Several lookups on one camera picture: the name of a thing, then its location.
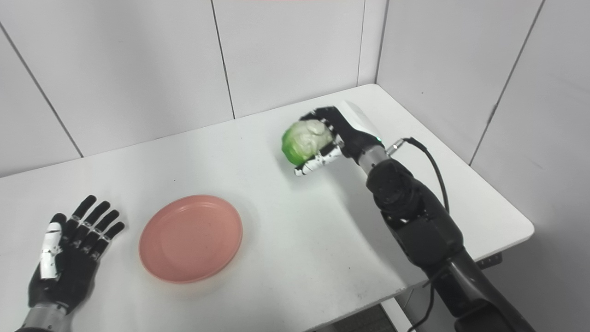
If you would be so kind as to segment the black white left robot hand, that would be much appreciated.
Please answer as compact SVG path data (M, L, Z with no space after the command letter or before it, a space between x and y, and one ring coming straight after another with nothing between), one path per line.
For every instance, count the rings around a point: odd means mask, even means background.
M71 313L90 293L99 261L125 228L118 210L89 195L71 216L53 216L28 284L28 307L48 304Z

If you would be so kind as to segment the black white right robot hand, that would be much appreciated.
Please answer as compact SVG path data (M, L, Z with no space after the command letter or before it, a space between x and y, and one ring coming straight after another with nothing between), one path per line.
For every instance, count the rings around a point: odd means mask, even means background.
M282 136L282 152L305 176L337 158L350 158L369 174L386 155L382 140L360 108L347 101L319 107L294 122Z

